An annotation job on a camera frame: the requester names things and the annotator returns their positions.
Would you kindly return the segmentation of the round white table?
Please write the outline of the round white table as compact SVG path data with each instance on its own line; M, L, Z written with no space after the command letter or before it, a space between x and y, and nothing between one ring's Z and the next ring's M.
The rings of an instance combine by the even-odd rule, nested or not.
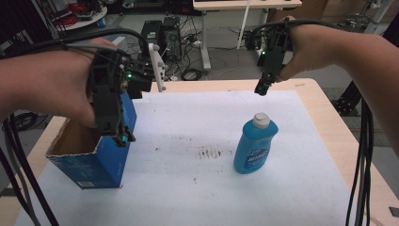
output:
M52 0L51 10L51 22L58 31L95 24L107 13L102 0Z

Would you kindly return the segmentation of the blue cardboard box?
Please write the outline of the blue cardboard box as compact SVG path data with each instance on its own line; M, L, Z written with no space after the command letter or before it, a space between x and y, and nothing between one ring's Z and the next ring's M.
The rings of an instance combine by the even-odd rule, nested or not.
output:
M95 128L65 120L46 157L82 189L120 186L131 141L118 147Z

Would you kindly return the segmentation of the black computer tower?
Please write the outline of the black computer tower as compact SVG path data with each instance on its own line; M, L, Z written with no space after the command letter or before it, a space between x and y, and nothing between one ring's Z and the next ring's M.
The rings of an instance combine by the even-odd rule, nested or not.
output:
M178 61L181 58L180 18L167 16L163 21L164 43L167 61Z
M163 42L162 22L160 20L145 21L141 29L141 35L148 43L158 45L159 53L163 53L165 44Z

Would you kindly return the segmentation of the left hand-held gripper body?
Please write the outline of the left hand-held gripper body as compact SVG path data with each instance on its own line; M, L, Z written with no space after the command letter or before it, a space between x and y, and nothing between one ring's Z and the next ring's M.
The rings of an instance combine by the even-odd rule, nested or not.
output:
M159 92L164 86L166 65L157 44L148 44L148 54L137 59L115 47L100 46L90 66L88 88L92 91L92 106L101 134L128 134L123 118L122 94L134 95L150 91L156 81Z

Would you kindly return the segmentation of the white desk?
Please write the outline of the white desk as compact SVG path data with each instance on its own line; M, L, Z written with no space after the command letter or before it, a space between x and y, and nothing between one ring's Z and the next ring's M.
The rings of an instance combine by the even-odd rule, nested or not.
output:
M297 8L302 5L301 0L192 0L193 9L201 12L201 33L202 40L200 45L200 55L203 69L206 72L211 70L211 61L209 58L207 48L207 20L206 15L208 11L224 11L224 10L241 10L245 11L244 19L240 29L239 42L243 36L243 31L247 22L247 15L250 9L262 9L264 14L262 20L266 21L268 10L271 8Z

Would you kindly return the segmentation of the black equipment rack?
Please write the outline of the black equipment rack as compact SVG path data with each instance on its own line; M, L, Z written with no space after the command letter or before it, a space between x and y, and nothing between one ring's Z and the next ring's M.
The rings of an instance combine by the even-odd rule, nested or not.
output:
M0 58L51 38L33 0L0 0Z

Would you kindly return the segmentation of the blue detergent bottle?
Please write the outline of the blue detergent bottle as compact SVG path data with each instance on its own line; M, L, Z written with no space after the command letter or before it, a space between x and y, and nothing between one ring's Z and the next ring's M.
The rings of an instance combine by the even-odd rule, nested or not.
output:
M263 112L257 113L242 129L233 159L234 169L248 174L260 169L271 149L273 137L279 128Z

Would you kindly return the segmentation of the person's left hand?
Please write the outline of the person's left hand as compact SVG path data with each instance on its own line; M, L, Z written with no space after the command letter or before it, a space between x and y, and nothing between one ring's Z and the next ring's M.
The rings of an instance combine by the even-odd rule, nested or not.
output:
M114 45L104 39L91 43L88 48L43 53L43 61L48 66L41 74L43 86L38 111L66 117L91 128L96 126L87 89L89 68L98 50L105 46L114 48Z

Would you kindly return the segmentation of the brown cardboard box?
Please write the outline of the brown cardboard box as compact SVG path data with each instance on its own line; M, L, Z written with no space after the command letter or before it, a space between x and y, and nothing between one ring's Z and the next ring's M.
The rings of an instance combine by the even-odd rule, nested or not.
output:
M270 9L267 21L275 22L286 16L293 16L297 19L320 20L324 14L328 0L300 0L302 5L297 8Z

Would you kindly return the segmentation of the person's right hand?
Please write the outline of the person's right hand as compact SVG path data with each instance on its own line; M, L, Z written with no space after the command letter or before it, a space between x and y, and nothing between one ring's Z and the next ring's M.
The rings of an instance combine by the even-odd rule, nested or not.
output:
M280 71L276 81L283 82L299 73L340 63L344 35L341 30L318 24L291 27L289 36L293 45L293 57Z

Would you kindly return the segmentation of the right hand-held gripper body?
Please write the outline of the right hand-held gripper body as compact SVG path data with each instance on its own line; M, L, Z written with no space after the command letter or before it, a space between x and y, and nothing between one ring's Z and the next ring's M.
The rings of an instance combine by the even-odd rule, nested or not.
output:
M264 49L258 60L262 67L259 86L272 86L283 68L285 53L290 49L289 19L260 25L245 35L245 46L248 50L259 50L262 39L265 39Z

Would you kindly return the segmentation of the white table mat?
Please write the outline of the white table mat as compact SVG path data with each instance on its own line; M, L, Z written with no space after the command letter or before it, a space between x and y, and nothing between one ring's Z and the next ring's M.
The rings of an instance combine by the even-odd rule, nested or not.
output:
M342 178L298 95L271 90L147 93L121 185L81 189L53 165L39 183L60 226L345 226ZM279 130L265 164L234 170L243 125L263 112Z

